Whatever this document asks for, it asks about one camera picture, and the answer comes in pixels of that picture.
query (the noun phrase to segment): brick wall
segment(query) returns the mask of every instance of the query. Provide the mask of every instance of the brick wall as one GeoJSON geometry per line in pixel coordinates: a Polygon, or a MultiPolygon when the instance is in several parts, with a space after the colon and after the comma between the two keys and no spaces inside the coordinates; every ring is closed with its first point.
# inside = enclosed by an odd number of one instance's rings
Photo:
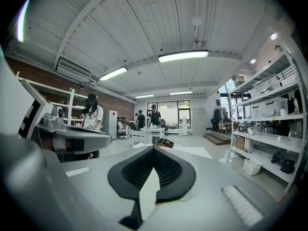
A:
{"type": "MultiPolygon", "coordinates": [[[[19,71],[19,77],[29,79],[38,83],[42,83],[47,86],[52,86],[55,88],[59,88],[62,90],[69,91],[70,88],[75,89],[75,93],[87,96],[90,92],[96,93],[98,96],[98,102],[100,105],[103,105],[104,112],[109,110],[115,110],[118,112],[118,116],[125,116],[126,121],[134,120],[134,104],[126,102],[122,99],[110,96],[103,92],[87,88],[84,90],[80,89],[79,85],[76,85],[75,82],[71,82],[65,78],[61,78],[60,76],[54,75],[50,72],[44,71],[37,67],[31,66],[29,64],[17,61],[15,59],[6,58],[11,70],[17,74],[19,71]]],[[[47,100],[51,102],[65,102],[65,97],[61,97],[55,94],[44,93],[44,96],[47,100]]],[[[82,105],[85,103],[82,100],[75,100],[73,105],[82,105]]],[[[73,110],[72,116],[79,116],[80,111],[73,110]]]]}

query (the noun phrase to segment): white refrigerator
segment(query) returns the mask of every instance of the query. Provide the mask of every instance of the white refrigerator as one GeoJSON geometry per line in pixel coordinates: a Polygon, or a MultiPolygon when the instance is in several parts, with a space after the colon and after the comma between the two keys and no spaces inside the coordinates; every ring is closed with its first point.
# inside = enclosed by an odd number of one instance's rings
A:
{"type": "Polygon", "coordinates": [[[103,132],[109,133],[112,140],[116,139],[117,111],[109,110],[103,115],[103,132]]]}

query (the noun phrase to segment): black mesh vent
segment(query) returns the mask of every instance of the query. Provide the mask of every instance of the black mesh vent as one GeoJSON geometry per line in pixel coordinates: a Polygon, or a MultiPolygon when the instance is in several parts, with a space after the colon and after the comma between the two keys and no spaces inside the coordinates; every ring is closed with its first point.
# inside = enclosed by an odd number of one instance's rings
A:
{"type": "Polygon", "coordinates": [[[174,182],[182,173],[182,167],[178,162],[159,151],[150,150],[125,166],[122,176],[141,190],[153,167],[158,174],[161,189],[174,182]]]}

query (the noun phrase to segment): black bag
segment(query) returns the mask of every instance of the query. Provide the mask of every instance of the black bag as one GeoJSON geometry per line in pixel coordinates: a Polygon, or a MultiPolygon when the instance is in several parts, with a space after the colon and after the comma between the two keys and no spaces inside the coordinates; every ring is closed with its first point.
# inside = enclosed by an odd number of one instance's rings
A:
{"type": "Polygon", "coordinates": [[[294,171],[294,161],[290,159],[284,159],[281,164],[280,170],[286,174],[291,174],[294,171]]]}

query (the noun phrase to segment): man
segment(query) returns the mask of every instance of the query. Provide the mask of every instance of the man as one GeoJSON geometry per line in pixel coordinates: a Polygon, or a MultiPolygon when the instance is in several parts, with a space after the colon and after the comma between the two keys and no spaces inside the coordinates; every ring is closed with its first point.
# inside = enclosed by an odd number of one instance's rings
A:
{"type": "MultiPolygon", "coordinates": [[[[150,112],[148,116],[151,118],[151,123],[153,124],[153,126],[156,125],[158,128],[160,128],[161,115],[159,111],[157,111],[155,104],[152,105],[152,112],[150,112]]],[[[155,144],[158,140],[159,137],[152,137],[153,144],[155,144]]]]}
{"type": "Polygon", "coordinates": [[[139,115],[138,115],[138,118],[137,118],[137,127],[138,129],[141,129],[141,128],[144,128],[144,122],[145,122],[145,116],[142,114],[142,110],[139,110],[139,115]]]}

